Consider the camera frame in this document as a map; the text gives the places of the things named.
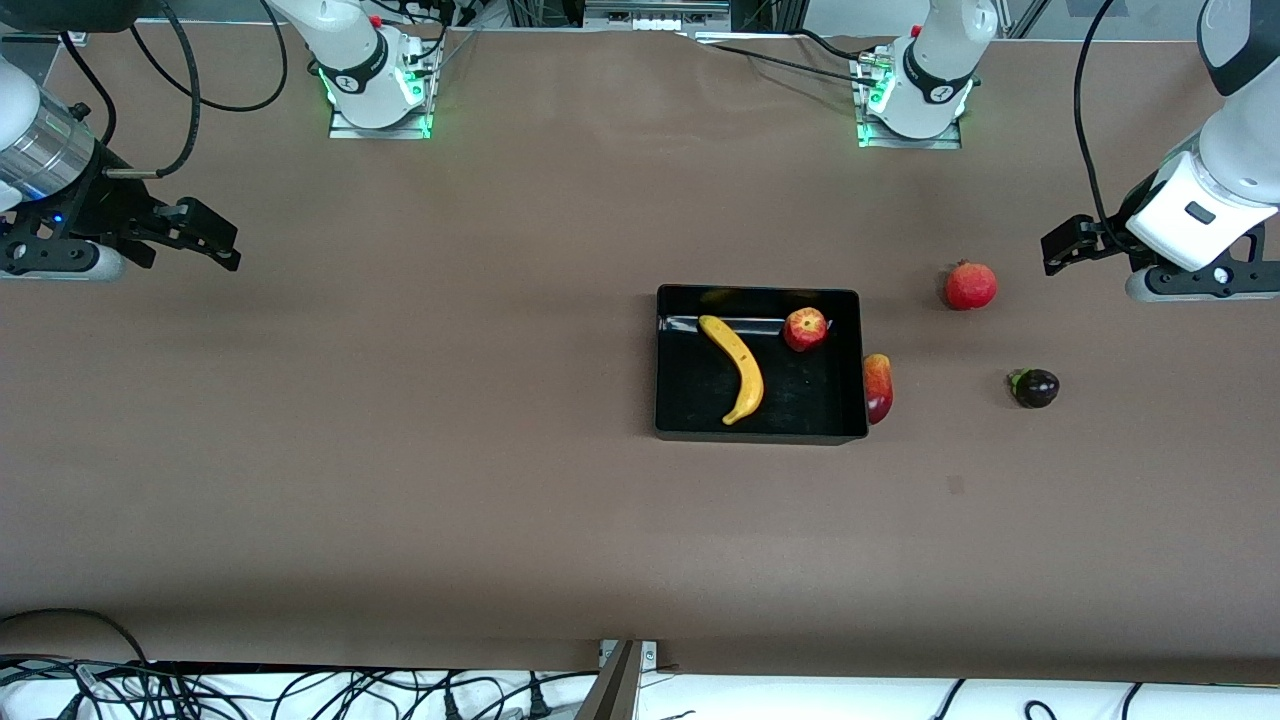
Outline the red yellow apple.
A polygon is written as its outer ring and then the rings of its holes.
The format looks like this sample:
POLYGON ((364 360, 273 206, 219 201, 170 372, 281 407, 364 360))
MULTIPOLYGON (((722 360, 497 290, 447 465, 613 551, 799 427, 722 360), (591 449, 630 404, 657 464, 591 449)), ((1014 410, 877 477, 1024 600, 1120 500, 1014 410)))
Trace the red yellow apple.
POLYGON ((797 354, 808 352, 820 346, 828 334, 829 324, 817 307, 800 307, 783 320, 781 337, 797 354))

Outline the black plastic box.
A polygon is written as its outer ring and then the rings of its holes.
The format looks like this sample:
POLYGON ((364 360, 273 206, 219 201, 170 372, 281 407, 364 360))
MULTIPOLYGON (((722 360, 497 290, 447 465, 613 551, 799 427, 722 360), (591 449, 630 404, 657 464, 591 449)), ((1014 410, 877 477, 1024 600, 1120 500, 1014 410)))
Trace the black plastic box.
POLYGON ((663 284, 655 292, 654 429, 662 439, 844 445, 870 429, 863 380, 860 299, 851 290, 663 284), (812 307, 827 322, 814 348, 790 348, 785 323, 812 307), (763 374, 758 410, 726 424, 741 375, 699 328, 722 320, 763 374))

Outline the yellow banana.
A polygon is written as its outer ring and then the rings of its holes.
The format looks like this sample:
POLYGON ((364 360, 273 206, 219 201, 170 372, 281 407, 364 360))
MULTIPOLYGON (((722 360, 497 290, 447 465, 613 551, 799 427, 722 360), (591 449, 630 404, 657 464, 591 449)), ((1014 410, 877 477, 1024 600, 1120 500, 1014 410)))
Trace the yellow banana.
POLYGON ((733 406, 721 419, 726 427, 736 425, 755 414, 763 402, 765 383, 762 369, 745 341, 724 320, 713 315, 700 315, 698 325, 700 332, 730 359, 739 374, 739 391, 733 406))

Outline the red pomegranate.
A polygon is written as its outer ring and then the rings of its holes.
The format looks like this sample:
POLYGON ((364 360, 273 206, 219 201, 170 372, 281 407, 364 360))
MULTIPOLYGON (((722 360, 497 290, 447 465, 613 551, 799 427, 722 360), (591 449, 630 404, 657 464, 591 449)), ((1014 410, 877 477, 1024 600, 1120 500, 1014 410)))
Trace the red pomegranate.
POLYGON ((961 260, 946 275, 943 300, 957 311, 970 311, 988 306, 998 293, 998 278, 982 263, 961 260))

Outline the dark purple eggplant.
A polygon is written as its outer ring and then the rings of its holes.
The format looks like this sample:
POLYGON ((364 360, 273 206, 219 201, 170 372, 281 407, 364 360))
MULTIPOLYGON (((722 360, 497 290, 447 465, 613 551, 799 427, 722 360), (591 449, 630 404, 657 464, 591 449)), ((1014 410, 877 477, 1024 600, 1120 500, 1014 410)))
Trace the dark purple eggplant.
POLYGON ((1060 380, 1046 369, 1025 368, 1007 377, 1010 395, 1028 409, 1048 407, 1059 396, 1060 380))

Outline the red yellow mango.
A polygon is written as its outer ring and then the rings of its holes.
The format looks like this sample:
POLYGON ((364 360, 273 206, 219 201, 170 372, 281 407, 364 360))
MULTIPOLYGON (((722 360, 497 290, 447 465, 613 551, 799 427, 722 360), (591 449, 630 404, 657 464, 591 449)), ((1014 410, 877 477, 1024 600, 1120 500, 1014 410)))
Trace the red yellow mango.
POLYGON ((863 361, 867 418, 872 425, 883 421, 893 406, 893 377, 890 357, 870 354, 863 361))

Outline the brown table cover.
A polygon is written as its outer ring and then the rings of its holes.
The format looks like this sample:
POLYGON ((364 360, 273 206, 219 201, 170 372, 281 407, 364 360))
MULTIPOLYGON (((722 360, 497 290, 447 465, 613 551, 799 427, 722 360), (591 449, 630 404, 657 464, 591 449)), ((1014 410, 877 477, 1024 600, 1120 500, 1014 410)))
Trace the brown table cover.
POLYGON ((1048 278, 1076 47, 998 44, 955 152, 677 35, 453 32, 431 138, 316 79, 155 184, 239 227, 0 281, 0 612, 161 659, 1280 682, 1280 300, 1048 278), (986 307, 943 299, 961 260, 986 307), (852 290, 896 401, 835 447, 653 432, 662 284, 852 290), (1009 375, 1052 372, 1021 407, 1009 375))

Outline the grey metal profile bar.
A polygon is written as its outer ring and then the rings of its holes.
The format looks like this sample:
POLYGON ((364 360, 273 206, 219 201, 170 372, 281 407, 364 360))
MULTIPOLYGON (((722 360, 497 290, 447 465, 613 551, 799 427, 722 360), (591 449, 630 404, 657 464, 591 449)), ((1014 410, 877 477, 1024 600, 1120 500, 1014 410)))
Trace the grey metal profile bar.
POLYGON ((573 720, 635 720, 645 659, 641 641, 616 641, 573 720))

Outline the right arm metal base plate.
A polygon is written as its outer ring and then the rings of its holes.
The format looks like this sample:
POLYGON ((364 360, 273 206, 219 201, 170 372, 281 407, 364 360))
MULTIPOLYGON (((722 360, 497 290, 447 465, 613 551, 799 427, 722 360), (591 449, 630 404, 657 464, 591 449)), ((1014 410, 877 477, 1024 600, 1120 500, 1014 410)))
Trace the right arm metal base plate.
POLYGON ((330 138, 419 141, 433 135, 438 55, 412 56, 408 65, 388 63, 357 94, 348 76, 321 77, 332 105, 330 138))

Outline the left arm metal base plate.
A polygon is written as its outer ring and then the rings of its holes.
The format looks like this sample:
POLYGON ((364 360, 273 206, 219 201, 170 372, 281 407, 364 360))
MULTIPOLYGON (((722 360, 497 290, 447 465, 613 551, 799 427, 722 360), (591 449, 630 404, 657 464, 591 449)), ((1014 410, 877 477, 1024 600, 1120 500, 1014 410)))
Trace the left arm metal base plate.
POLYGON ((956 151, 963 147, 959 119, 954 119, 943 133, 933 138, 909 138, 895 133, 882 118, 870 111, 873 97, 881 97, 882 90, 887 90, 892 83, 888 56, 878 53, 860 53, 856 60, 849 61, 849 69, 855 78, 876 82, 874 86, 852 85, 859 147, 946 151, 956 151))

